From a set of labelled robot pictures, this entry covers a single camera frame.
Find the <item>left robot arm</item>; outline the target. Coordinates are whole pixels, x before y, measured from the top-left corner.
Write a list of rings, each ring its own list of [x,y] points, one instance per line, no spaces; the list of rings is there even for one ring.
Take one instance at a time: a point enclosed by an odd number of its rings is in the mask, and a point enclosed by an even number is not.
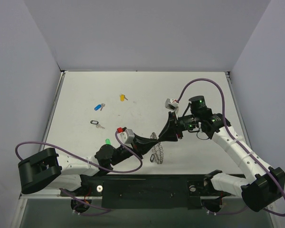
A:
[[[135,156],[140,162],[158,139],[140,137],[136,134],[116,135],[121,144],[115,148],[109,144],[100,147],[90,157],[82,158],[58,146],[46,144],[47,148],[18,163],[22,194],[32,194],[45,187],[64,188],[82,196],[87,193],[88,183],[81,175],[99,177],[113,172],[113,166]]]

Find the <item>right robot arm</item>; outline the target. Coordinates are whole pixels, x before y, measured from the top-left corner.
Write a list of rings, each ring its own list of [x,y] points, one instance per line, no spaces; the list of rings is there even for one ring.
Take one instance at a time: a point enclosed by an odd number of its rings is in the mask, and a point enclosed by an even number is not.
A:
[[[196,128],[219,145],[243,172],[239,178],[215,170],[204,177],[203,190],[207,194],[223,191],[241,197],[253,211],[259,212],[282,197],[285,172],[263,161],[239,136],[222,114],[213,114],[206,106],[204,96],[189,99],[190,115],[178,115],[179,103],[167,99],[168,121],[159,135],[161,142],[176,142],[184,131]]]

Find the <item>metal key organizer disc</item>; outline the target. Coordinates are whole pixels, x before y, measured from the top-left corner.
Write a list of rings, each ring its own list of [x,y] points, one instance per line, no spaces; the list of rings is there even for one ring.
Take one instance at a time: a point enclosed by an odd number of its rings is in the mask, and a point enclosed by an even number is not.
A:
[[[156,161],[154,163],[163,164],[164,154],[163,154],[163,147],[161,144],[154,146],[151,149],[151,153],[155,155]]]

